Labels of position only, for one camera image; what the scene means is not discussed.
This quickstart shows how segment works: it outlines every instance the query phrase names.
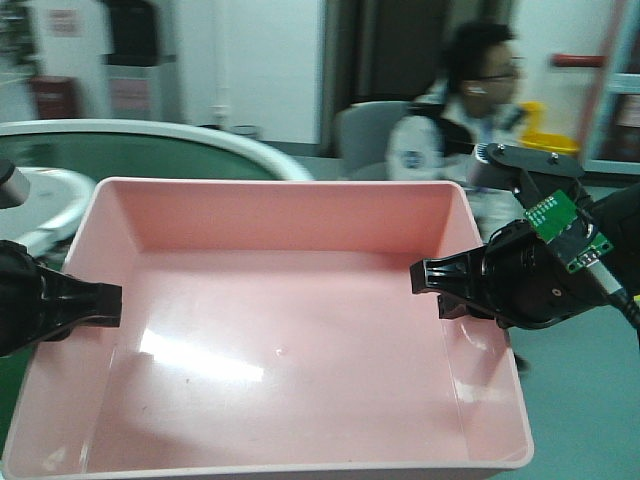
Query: green circuit board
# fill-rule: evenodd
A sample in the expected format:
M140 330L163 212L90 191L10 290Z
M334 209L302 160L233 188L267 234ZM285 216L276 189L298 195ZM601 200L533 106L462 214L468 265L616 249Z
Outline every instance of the green circuit board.
M586 266L583 255L587 252L599 258L613 249L611 242L600 232L589 240L584 232L575 232L575 227L581 227L582 223L576 205L562 190L526 210L524 216L570 273Z

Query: black vest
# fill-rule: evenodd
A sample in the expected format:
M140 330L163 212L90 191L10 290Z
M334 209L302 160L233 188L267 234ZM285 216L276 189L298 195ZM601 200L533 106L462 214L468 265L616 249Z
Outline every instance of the black vest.
M409 105L409 113L411 115L428 117L435 122L436 127L440 130L442 138L444 139L444 144L440 148L443 156L448 157L458 153L471 153L475 146L471 133L462 125L442 118L444 108L445 105L439 103L413 102Z

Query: green floor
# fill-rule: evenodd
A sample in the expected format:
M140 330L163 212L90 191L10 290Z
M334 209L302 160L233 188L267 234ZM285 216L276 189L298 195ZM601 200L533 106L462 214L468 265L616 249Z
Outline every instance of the green floor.
M511 338L531 364L522 388L535 454L495 478L640 479L640 353L627 321L600 307Z

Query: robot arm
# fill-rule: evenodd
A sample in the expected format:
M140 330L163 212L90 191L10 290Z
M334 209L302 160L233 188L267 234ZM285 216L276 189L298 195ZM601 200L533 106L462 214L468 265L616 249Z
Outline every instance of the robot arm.
M29 182L0 160L0 209L21 205ZM24 246L0 241L0 356L47 340L62 340L78 325L118 327L122 290L87 283L40 265Z
M503 328L546 328L611 304L640 329L640 185L594 202L568 156L478 145L476 185L510 190L526 220L487 245L411 266L413 293L438 292L440 316L495 318Z

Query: yellow object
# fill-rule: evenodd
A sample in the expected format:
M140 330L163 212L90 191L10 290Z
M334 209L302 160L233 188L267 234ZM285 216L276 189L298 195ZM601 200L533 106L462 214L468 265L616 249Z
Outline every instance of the yellow object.
M523 147L546 150L565 155L576 155L580 150L577 142L565 135L543 133L540 131L545 105L542 102L522 102L520 104L527 112L527 126L520 136Z

